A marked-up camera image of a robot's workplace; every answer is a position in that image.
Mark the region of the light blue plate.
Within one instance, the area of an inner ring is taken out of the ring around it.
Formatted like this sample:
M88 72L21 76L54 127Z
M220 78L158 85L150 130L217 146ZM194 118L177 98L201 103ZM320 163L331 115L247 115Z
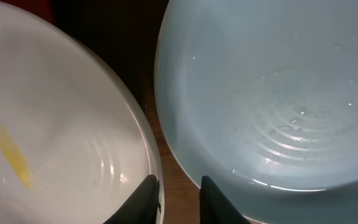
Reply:
M166 142L262 223L358 223L358 0L170 1Z

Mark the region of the white plate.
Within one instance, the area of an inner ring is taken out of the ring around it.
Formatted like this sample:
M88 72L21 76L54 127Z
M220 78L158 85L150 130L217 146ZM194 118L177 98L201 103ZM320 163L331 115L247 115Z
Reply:
M0 2L0 223L104 223L163 172L131 92L97 55Z

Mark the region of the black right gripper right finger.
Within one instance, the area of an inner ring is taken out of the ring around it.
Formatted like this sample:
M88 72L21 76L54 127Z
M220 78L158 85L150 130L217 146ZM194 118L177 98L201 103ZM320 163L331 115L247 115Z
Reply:
M207 175L199 194L201 224L251 224Z

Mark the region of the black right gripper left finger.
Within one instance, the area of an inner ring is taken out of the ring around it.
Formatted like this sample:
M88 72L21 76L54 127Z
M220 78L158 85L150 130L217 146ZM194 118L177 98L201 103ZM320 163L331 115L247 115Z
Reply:
M103 224L156 224L160 182L156 176L148 175L124 204Z

